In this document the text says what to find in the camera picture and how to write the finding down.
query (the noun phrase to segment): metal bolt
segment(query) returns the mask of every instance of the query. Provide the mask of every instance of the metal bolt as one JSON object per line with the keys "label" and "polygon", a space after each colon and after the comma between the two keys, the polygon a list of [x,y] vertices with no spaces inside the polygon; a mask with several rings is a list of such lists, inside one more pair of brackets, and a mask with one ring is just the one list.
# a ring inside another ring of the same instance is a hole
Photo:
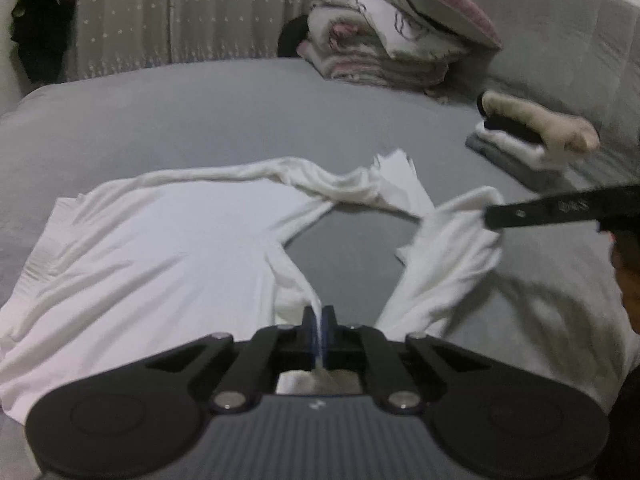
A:
{"label": "metal bolt", "polygon": [[222,392],[216,395],[213,402],[223,410],[234,410],[246,402],[246,397],[240,392]]}
{"label": "metal bolt", "polygon": [[422,400],[418,394],[414,394],[413,392],[393,392],[389,395],[388,399],[389,403],[396,408],[400,408],[401,410],[408,410],[411,408],[415,408],[420,401]]}

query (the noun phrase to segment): textured gray surface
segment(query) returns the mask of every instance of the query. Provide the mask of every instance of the textured gray surface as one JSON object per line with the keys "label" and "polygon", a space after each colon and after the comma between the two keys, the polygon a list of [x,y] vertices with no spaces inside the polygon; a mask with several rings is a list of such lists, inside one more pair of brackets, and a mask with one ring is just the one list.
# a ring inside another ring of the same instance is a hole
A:
{"label": "textured gray surface", "polygon": [[[481,480],[442,453],[413,416],[369,397],[265,397],[258,409],[219,416],[198,444],[145,480]],[[271,428],[265,438],[266,428]],[[317,445],[306,443],[313,440]],[[46,475],[44,480],[58,480]]]}
{"label": "textured gray surface", "polygon": [[582,115],[603,150],[580,170],[603,184],[640,178],[640,9],[624,0],[473,0],[505,49],[476,51],[449,74]]}
{"label": "textured gray surface", "polygon": [[30,460],[24,439],[24,428],[0,413],[0,479],[31,480],[38,468]]}

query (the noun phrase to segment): white curtain with dots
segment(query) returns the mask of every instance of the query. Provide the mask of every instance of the white curtain with dots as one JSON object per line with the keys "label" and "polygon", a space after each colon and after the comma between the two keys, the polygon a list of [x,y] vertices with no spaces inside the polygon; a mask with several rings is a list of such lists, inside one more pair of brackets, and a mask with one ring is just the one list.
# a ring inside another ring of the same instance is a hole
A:
{"label": "white curtain with dots", "polygon": [[170,61],[169,0],[77,0],[67,78],[82,79]]}
{"label": "white curtain with dots", "polygon": [[175,0],[172,58],[191,62],[273,57],[282,25],[310,0]]}

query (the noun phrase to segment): folded clothes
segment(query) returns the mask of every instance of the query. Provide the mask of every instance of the folded clothes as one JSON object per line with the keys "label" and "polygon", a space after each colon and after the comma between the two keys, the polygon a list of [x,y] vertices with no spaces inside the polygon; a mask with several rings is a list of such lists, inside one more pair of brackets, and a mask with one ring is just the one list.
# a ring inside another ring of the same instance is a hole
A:
{"label": "folded clothes", "polygon": [[444,80],[446,63],[405,63],[359,54],[322,52],[310,41],[298,46],[298,54],[325,79],[397,88],[428,88]]}
{"label": "folded clothes", "polygon": [[584,157],[600,147],[596,129],[585,118],[552,112],[532,101],[489,90],[478,96],[478,109],[483,117],[510,118],[537,132],[553,156]]}
{"label": "folded clothes", "polygon": [[504,152],[495,144],[481,139],[478,134],[469,135],[466,138],[465,146],[487,158],[532,191],[547,190],[562,177],[562,171],[531,169],[527,164]]}
{"label": "folded clothes", "polygon": [[569,162],[575,162],[580,156],[572,152],[552,154],[544,144],[532,144],[501,130],[490,130],[485,122],[476,125],[475,133],[480,139],[517,158],[535,171],[564,171]]}
{"label": "folded clothes", "polygon": [[309,14],[309,31],[318,46],[327,43],[325,38],[333,25],[346,23],[355,25],[364,36],[371,36],[373,32],[386,54],[395,60],[451,62],[468,53],[468,48],[457,36],[417,23],[385,0],[312,0],[312,3],[315,7],[353,10],[364,18],[348,14],[341,20],[338,14],[331,12],[316,13],[312,18],[313,9]]}

